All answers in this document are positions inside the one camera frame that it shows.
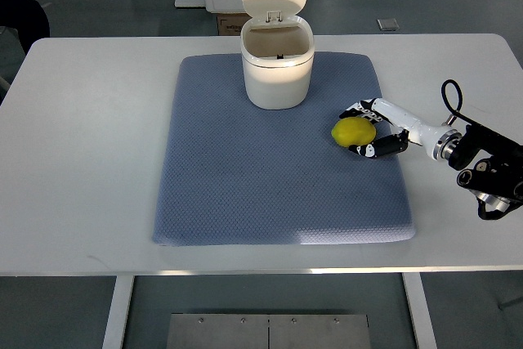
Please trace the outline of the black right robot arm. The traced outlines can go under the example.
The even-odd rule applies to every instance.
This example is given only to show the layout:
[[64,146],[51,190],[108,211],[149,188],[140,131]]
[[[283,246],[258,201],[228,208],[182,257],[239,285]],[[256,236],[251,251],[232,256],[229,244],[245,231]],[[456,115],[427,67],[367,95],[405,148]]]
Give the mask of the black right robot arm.
[[474,195],[478,215],[498,220],[522,206],[522,145],[479,124],[439,138],[436,157],[458,172],[457,185]]

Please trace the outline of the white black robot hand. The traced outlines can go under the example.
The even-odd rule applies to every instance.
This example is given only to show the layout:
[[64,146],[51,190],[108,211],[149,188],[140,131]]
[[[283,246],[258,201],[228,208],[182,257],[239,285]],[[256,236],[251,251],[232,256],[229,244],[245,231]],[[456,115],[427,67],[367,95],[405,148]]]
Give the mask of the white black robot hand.
[[348,117],[361,117],[375,126],[377,135],[372,142],[347,148],[369,159],[399,154],[410,145],[418,145],[429,158],[439,160],[445,157],[445,148],[460,137],[459,132],[450,126],[431,125],[382,98],[356,102],[339,115],[339,120]]

